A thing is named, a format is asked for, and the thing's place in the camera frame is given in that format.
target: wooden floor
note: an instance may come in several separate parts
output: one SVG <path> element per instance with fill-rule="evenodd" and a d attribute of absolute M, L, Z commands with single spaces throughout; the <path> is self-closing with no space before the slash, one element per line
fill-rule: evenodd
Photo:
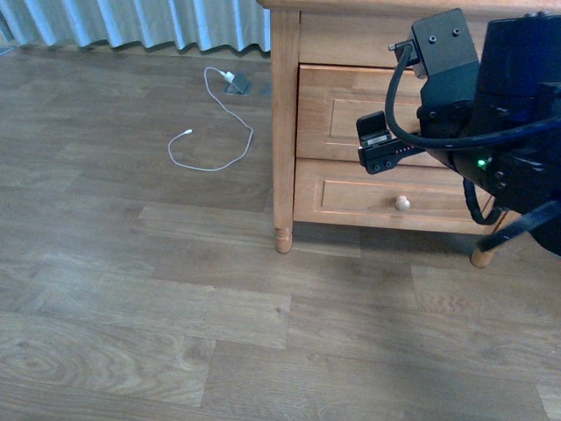
<path fill-rule="evenodd" d="M 206 66 L 242 70 L 224 101 Z M 561 260 L 530 238 L 297 224 L 273 249 L 266 61 L 0 57 L 0 418 L 561 420 Z M 223 82 L 211 74 L 211 87 Z"/>

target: turned wooden leg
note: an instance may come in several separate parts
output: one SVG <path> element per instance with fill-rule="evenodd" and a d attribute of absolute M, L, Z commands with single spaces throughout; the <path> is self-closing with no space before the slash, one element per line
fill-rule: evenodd
<path fill-rule="evenodd" d="M 300 12 L 272 11 L 273 216 L 279 253 L 292 247 L 299 45 Z"/>
<path fill-rule="evenodd" d="M 480 268 L 480 269 L 486 268 L 487 265 L 491 263 L 491 260 L 493 260 L 495 252 L 496 252 L 495 249 L 489 250 L 488 252 L 482 252 L 481 250 L 476 248 L 472 254 L 472 258 L 470 259 L 470 262 L 476 268 Z"/>
<path fill-rule="evenodd" d="M 292 248 L 292 228 L 275 228 L 277 234 L 274 243 L 277 252 L 288 253 Z"/>

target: wooden nightstand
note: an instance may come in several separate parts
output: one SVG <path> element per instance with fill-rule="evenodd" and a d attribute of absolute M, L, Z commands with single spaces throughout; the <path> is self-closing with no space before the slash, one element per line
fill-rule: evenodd
<path fill-rule="evenodd" d="M 551 2 L 530 7 L 523 0 L 258 2 L 272 10 L 273 208 L 279 252 L 292 246 L 294 221 L 473 234 L 497 228 L 472 221 L 462 178 L 426 153 L 368 175 L 359 165 L 355 122 L 383 109 L 395 65 L 387 46 L 405 40 L 414 21 L 460 7 L 480 53 L 489 20 L 551 10 Z M 412 74 L 400 85 L 396 115 L 411 130 L 418 127 L 422 85 Z M 489 198 L 479 192 L 480 203 Z M 491 253 L 476 253 L 472 262 L 484 267 L 491 258 Z"/>

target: nightstand top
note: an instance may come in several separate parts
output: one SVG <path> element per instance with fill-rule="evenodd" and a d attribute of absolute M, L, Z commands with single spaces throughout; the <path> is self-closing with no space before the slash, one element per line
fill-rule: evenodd
<path fill-rule="evenodd" d="M 561 14 L 559 1 L 551 0 L 257 0 L 268 9 L 328 13 L 434 14 L 459 7 L 465 15 L 484 18 L 516 18 L 526 13 Z"/>

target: charging cable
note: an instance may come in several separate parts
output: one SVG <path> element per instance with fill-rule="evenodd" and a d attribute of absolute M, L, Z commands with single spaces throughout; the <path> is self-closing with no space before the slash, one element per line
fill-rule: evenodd
<path fill-rule="evenodd" d="M 239 155 L 237 158 L 233 159 L 232 161 L 230 161 L 227 164 L 224 164 L 224 165 L 222 165 L 221 167 L 218 167 L 218 168 L 199 168 L 199 167 L 194 167 L 194 166 L 187 165 L 187 164 L 182 164 L 174 158 L 174 155 L 172 154 L 172 144 L 177 139 L 181 138 L 182 136 L 185 136 L 187 134 L 191 134 L 193 132 L 193 130 L 188 129 L 185 132 L 178 134 L 177 136 L 175 136 L 173 139 L 171 139 L 169 141 L 169 143 L 167 144 L 167 153 L 169 154 L 169 158 L 172 160 L 172 162 L 179 167 L 194 169 L 195 171 L 215 172 L 215 171 L 221 171 L 221 170 L 229 167 L 233 163 L 242 160 L 245 157 L 245 155 L 247 154 L 247 151 L 249 150 L 249 146 L 252 144 L 253 128 L 251 126 L 249 126 L 240 116 L 238 116 L 237 114 L 234 114 L 233 112 L 228 110 L 225 107 L 225 105 L 223 103 L 221 103 L 220 100 L 210 91 L 209 77 L 208 77 L 209 70 L 217 71 L 225 79 L 225 81 L 227 81 L 228 83 L 232 83 L 232 81 L 234 80 L 234 74 L 232 72 L 223 72 L 222 70 L 219 70 L 217 68 L 205 68 L 204 69 L 204 84 L 207 87 L 207 92 L 209 92 L 209 95 L 222 107 L 222 109 L 224 111 L 226 111 L 228 114 L 230 114 L 231 116 L 233 116 L 235 119 L 237 119 L 242 125 L 244 125 L 247 128 L 247 130 L 249 130 L 249 136 L 247 138 L 247 144 L 245 145 L 244 152 L 242 152 L 242 154 Z"/>

